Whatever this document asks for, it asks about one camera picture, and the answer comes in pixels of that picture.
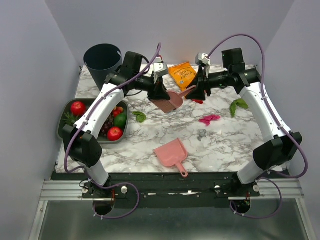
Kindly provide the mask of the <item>red paper scrap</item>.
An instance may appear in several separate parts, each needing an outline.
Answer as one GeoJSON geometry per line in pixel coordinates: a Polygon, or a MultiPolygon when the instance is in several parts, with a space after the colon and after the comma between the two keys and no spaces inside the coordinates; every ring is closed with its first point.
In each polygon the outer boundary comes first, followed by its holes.
{"type": "Polygon", "coordinates": [[[192,101],[201,105],[204,103],[202,100],[198,100],[198,99],[192,99],[192,101]]]}

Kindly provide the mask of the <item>pink hand brush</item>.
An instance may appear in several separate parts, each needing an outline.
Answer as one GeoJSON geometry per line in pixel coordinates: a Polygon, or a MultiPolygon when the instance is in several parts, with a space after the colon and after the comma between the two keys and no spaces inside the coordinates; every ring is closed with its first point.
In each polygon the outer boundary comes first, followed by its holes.
{"type": "Polygon", "coordinates": [[[167,93],[170,96],[169,100],[151,100],[151,102],[158,107],[163,113],[167,114],[173,110],[176,110],[180,108],[184,100],[183,98],[188,95],[190,92],[192,92],[196,88],[195,85],[187,88],[186,90],[182,92],[176,92],[173,90],[168,90],[167,93]]]}

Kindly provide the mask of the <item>green paper scrap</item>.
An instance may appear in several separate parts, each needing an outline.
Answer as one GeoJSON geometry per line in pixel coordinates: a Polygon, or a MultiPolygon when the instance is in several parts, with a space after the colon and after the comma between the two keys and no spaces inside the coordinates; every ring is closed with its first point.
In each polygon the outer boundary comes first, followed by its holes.
{"type": "Polygon", "coordinates": [[[231,118],[235,117],[237,107],[245,109],[245,110],[247,110],[249,108],[247,103],[242,98],[234,100],[229,106],[229,112],[230,112],[231,118]]]}
{"type": "Polygon", "coordinates": [[[135,115],[138,123],[143,123],[147,119],[146,115],[141,111],[133,111],[132,114],[135,115]]]}

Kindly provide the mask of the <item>magenta paper scrap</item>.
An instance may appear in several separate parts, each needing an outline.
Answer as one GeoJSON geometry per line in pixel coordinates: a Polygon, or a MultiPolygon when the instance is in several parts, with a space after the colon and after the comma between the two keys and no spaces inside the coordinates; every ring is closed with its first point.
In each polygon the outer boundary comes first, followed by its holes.
{"type": "Polygon", "coordinates": [[[200,123],[205,124],[206,126],[209,126],[212,121],[218,121],[220,118],[221,117],[219,115],[212,114],[212,115],[203,116],[198,121],[200,123]]]}

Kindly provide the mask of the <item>grey paper scrap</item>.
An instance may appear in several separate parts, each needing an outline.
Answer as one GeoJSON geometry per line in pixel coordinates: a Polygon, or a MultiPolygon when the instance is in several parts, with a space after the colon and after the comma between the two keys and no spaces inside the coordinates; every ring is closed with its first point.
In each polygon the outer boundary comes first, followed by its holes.
{"type": "Polygon", "coordinates": [[[207,130],[200,129],[197,131],[197,140],[201,142],[202,139],[208,137],[208,135],[209,135],[209,132],[207,130]]]}

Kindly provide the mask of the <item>pink dustpan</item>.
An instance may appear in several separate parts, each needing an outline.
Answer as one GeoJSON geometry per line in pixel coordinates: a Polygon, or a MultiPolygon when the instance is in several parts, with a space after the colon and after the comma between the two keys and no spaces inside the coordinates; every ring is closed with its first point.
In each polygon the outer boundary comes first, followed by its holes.
{"type": "Polygon", "coordinates": [[[188,172],[183,166],[188,152],[179,138],[154,149],[153,152],[164,167],[176,166],[183,178],[188,177],[188,172]]]}

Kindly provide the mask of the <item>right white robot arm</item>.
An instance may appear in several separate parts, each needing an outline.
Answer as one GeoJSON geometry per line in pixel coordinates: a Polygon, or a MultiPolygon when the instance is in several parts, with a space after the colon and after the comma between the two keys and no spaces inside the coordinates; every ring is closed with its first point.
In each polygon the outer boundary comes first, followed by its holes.
{"type": "Polygon", "coordinates": [[[261,75],[252,68],[246,69],[241,48],[222,52],[224,71],[211,73],[211,61],[206,53],[195,59],[198,72],[189,84],[194,87],[186,96],[188,100],[206,100],[212,89],[233,87],[248,105],[262,134],[263,145],[253,151],[253,159],[233,176],[230,191],[241,196],[265,171],[289,162],[302,143],[302,135],[292,132],[282,120],[261,84],[261,75]]]}

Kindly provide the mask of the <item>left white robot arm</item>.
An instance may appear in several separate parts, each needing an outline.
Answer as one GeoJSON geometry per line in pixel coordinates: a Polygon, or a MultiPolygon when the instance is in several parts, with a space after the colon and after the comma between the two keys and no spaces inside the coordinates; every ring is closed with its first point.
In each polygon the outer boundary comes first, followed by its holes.
{"type": "Polygon", "coordinates": [[[144,69],[141,69],[142,58],[141,54],[127,52],[122,65],[106,76],[98,97],[87,112],[72,126],[65,125],[62,130],[64,158],[78,163],[78,167],[95,183],[93,191],[101,198],[107,197],[111,191],[107,182],[109,173],[101,162],[102,147],[98,143],[107,118],[131,90],[147,92],[149,100],[170,99],[163,84],[168,67],[159,52],[155,52],[144,69]]]}

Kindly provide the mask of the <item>green lime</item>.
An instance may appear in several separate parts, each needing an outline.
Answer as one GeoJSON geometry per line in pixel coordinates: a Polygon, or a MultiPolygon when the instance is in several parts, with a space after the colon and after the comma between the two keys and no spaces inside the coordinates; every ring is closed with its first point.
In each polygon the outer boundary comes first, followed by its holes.
{"type": "Polygon", "coordinates": [[[113,126],[124,129],[127,124],[127,115],[125,113],[118,114],[113,120],[113,126]]]}

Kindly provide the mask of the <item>dark grey waste bin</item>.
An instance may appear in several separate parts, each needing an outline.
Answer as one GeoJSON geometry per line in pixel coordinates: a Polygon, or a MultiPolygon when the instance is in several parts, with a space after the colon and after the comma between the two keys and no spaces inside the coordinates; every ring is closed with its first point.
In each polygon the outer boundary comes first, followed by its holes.
{"type": "Polygon", "coordinates": [[[101,91],[109,73],[122,65],[121,50],[112,44],[98,44],[88,49],[83,61],[89,70],[96,86],[101,91]]]}

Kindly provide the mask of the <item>dark grape bunch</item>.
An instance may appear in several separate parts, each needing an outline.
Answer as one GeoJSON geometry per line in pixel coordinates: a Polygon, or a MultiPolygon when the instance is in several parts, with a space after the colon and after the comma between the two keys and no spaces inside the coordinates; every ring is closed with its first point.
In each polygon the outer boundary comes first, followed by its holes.
{"type": "Polygon", "coordinates": [[[100,129],[99,135],[107,137],[108,131],[114,126],[113,117],[108,117],[108,119],[104,122],[103,126],[100,129]]]}

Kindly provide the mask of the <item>red apple back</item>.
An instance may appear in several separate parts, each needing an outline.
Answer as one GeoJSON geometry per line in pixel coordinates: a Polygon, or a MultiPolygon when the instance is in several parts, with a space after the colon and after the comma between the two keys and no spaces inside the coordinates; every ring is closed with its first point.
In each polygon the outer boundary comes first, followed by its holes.
{"type": "Polygon", "coordinates": [[[70,106],[70,112],[77,117],[83,116],[86,113],[86,106],[81,101],[75,101],[70,106]]]}

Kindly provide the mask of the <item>grey fruit tray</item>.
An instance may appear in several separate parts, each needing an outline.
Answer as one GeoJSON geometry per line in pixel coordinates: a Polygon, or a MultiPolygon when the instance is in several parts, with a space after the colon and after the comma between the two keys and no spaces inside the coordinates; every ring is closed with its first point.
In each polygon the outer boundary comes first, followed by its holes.
{"type": "MultiPolygon", "coordinates": [[[[94,101],[93,98],[75,98],[65,105],[57,126],[57,136],[59,139],[63,138],[63,128],[65,125],[71,126],[80,119],[79,116],[75,115],[76,109],[74,103],[78,102],[80,104],[80,111],[85,113],[94,101]]],[[[124,101],[119,102],[99,130],[97,141],[101,145],[105,145],[116,144],[123,140],[128,128],[128,115],[128,104],[124,101]]]]}

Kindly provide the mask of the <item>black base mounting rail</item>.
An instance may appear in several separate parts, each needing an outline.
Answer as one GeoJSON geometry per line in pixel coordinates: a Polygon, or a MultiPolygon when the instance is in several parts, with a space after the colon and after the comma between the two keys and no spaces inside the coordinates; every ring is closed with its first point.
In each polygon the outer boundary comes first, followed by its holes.
{"type": "Polygon", "coordinates": [[[230,198],[249,200],[260,196],[257,184],[236,185],[232,172],[112,173],[113,189],[85,183],[78,199],[102,207],[132,209],[226,208],[230,198]]]}

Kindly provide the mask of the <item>aluminium frame rail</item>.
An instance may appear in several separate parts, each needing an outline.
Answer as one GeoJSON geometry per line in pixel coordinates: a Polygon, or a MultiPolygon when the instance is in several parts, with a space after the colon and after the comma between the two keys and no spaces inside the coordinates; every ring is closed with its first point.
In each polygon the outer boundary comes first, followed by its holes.
{"type": "MultiPolygon", "coordinates": [[[[283,199],[303,199],[305,197],[302,186],[298,179],[273,179],[273,185],[267,180],[260,180],[258,182],[259,195],[250,196],[252,200],[270,200],[277,199],[280,189],[283,199]]],[[[79,186],[78,180],[72,181],[45,181],[40,193],[41,201],[110,201],[111,198],[93,196],[85,196],[85,191],[79,186]]]]}

